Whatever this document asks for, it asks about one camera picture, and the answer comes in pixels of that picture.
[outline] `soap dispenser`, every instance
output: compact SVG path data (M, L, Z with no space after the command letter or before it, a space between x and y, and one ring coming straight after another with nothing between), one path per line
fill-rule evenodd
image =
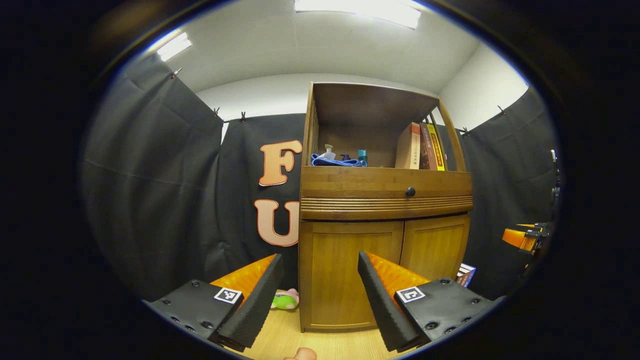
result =
M327 160L334 160L335 159L335 153L333 152L333 145L329 145L329 144L325 144L324 148L326 149L326 151L324 152L324 154L318 156L319 159L327 159Z

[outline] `white ceiling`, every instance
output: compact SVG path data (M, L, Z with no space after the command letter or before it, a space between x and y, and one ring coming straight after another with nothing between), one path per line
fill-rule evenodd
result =
M294 0L238 0L181 28L192 46L167 60L194 92L244 79L349 74L439 94L479 45L424 12L415 30L346 13L296 13Z

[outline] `wooden cabinet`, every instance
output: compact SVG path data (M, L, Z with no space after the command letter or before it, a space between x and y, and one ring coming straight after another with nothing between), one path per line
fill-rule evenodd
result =
M403 222L302 222L300 229L301 328L353 329L376 325L358 274L358 252L400 260Z
M457 171L448 171L446 162L447 171L394 168L398 135L410 122L433 117L436 108ZM322 153L326 143L352 158L367 149L369 167L311 166L311 154ZM302 155L302 331L375 326L357 272L361 250L428 279L455 277L467 244L467 212L473 208L471 175L439 98L384 86L312 83Z
M400 265L430 280L455 279L468 235L467 214L407 221Z

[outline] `book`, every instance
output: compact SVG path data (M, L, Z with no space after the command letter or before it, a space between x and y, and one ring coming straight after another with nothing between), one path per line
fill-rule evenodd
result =
M476 273L476 268L467 264L460 264L458 275L456 276L456 282L464 287L469 286L471 278Z
M396 168L420 168L420 126L415 122L398 136Z
M438 170L436 164L436 152L433 150L431 135L427 124L420 124L420 168L425 170Z
M431 143L433 144L433 150L436 155L436 168L439 171L444 171L444 162L442 161L442 151L440 150L440 141L438 141L438 135L436 134L436 129L433 125L427 123L427 128L429 129L429 135L431 135Z

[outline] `cabinet door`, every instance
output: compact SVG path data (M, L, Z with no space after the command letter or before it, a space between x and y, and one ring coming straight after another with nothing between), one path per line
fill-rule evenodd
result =
M376 325L362 280L358 252L400 260L403 222L301 222L300 324L308 329Z
M400 265L429 280L455 280L468 236L468 214L407 221Z

